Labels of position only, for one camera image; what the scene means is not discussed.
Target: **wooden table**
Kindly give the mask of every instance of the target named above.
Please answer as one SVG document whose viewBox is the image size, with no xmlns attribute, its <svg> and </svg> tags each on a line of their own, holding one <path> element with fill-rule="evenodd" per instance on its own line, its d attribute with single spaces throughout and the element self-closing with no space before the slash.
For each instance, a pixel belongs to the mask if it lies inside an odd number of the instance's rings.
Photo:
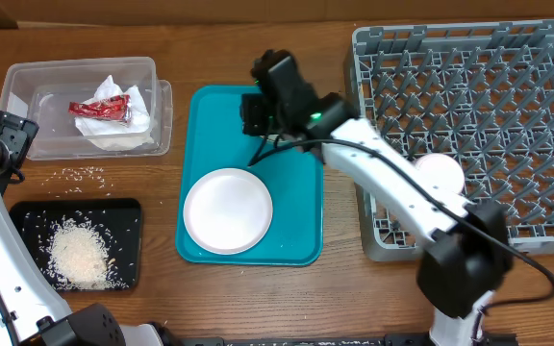
<svg viewBox="0 0 554 346">
<path fill-rule="evenodd" d="M 378 24 L 395 24 L 382 22 Z M 175 120 L 161 157 L 93 161 L 28 161 L 27 181 L 6 192 L 8 207 L 54 199 L 75 187 L 46 179 L 62 168 L 99 166 L 111 186 L 79 185 L 74 198 L 137 198 L 144 209 L 138 287 L 132 292 L 75 293 L 74 310 L 106 305 L 122 324 L 167 322 L 179 336 L 313 337 L 424 332 L 433 309 L 416 286 L 415 262 L 376 263 L 361 249 L 354 185 L 325 174 L 324 249 L 304 268 L 197 265 L 174 246 L 189 100 L 207 84 L 249 84 L 252 61 L 266 48 L 288 48 L 318 93 L 342 90 L 342 62 L 353 30 L 368 23 L 215 25 L 0 31 L 0 93 L 16 62 L 147 56 L 172 83 Z M 539 260 L 554 272 L 554 256 Z M 518 263 L 498 297 L 531 296 L 547 282 Z M 494 311 L 487 329 L 518 333 L 522 345 L 554 345 L 554 300 Z"/>
</svg>

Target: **teal tray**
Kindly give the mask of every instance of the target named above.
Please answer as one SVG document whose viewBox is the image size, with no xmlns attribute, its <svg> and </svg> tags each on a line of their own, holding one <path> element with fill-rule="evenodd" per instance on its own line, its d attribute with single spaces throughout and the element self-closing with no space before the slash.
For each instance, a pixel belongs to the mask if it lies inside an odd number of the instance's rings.
<svg viewBox="0 0 554 346">
<path fill-rule="evenodd" d="M 239 107 L 255 86 L 205 86 L 191 98 L 176 246 L 185 260 L 196 263 L 309 265 L 322 251 L 322 165 L 311 154 L 295 150 L 277 154 L 247 168 L 258 149 L 258 137 L 242 133 Z M 272 143 L 265 150 L 272 148 Z M 217 255 L 198 246 L 183 222 L 189 190 L 205 174 L 220 168 L 244 169 L 268 188 L 273 218 L 264 238 L 236 255 Z"/>
</svg>

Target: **red wrapper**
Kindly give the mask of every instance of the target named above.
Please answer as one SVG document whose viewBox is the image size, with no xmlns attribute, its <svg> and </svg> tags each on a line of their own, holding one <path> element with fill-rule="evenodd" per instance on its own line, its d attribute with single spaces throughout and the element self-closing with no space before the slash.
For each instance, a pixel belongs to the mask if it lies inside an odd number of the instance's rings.
<svg viewBox="0 0 554 346">
<path fill-rule="evenodd" d="M 99 100 L 88 105 L 70 102 L 69 109 L 67 111 L 76 116 L 99 120 L 118 121 L 124 124 L 129 124 L 131 120 L 128 108 L 129 101 L 129 95 L 119 95 L 109 99 Z"/>
</svg>

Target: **wood surface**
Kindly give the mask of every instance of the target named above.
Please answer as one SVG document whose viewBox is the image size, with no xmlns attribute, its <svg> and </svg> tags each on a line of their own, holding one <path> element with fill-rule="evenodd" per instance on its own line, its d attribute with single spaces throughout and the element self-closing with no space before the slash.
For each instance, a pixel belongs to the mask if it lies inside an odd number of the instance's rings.
<svg viewBox="0 0 554 346">
<path fill-rule="evenodd" d="M 411 20 L 376 24 L 412 23 Z M 365 257 L 352 181 L 325 172 L 324 248 L 308 267 L 199 265 L 179 257 L 174 245 L 189 100 L 208 84 L 250 84 L 252 61 L 267 48 L 288 48 L 303 75 L 324 94 L 342 90 L 342 63 L 351 34 L 369 23 L 213 25 L 0 31 L 0 92 L 16 62 L 147 56 L 174 90 L 174 133 L 161 157 L 86 161 L 27 161 L 27 181 L 11 186 L 10 208 L 51 200 L 78 186 L 69 198 L 134 197 L 145 222 L 138 287 L 130 292 L 70 293 L 81 309 L 106 305 L 122 324 L 166 323 L 179 336 L 225 338 L 374 336 L 424 332 L 432 306 L 416 286 L 415 262 L 378 263 Z M 98 166 L 111 188 L 50 180 L 62 168 Z M 554 272 L 554 256 L 538 257 Z M 498 298 L 548 289 L 533 269 L 516 264 Z M 521 345 L 554 345 L 554 300 L 499 309 L 486 324 L 493 332 L 518 333 Z"/>
<path fill-rule="evenodd" d="M 549 0 L 0 0 L 0 7 L 17 21 L 101 25 L 554 16 Z"/>
</svg>

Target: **black tray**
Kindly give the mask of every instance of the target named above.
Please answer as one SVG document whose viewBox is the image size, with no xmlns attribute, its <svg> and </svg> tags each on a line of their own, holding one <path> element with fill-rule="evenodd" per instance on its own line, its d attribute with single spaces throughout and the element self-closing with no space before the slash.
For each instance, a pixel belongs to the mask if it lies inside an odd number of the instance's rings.
<svg viewBox="0 0 554 346">
<path fill-rule="evenodd" d="M 131 289 L 136 285 L 139 280 L 142 228 L 142 209 L 137 200 L 126 198 L 44 201 L 20 202 L 14 205 L 10 210 L 10 218 L 42 273 L 42 268 L 48 266 L 50 256 L 45 252 L 41 252 L 39 247 L 47 245 L 44 240 L 51 235 L 51 221 L 61 222 L 63 217 L 65 219 L 73 218 L 79 223 L 85 222 L 85 217 L 88 217 L 92 225 L 97 225 L 95 231 L 102 235 L 107 244 L 110 245 L 109 259 L 115 259 L 114 263 L 117 267 L 113 270 L 114 274 L 127 285 L 127 288 L 117 287 L 105 290 Z M 110 230 L 110 241 L 105 234 L 107 229 Z M 48 275 L 44 275 L 44 278 L 49 284 L 56 287 L 56 279 Z"/>
</svg>

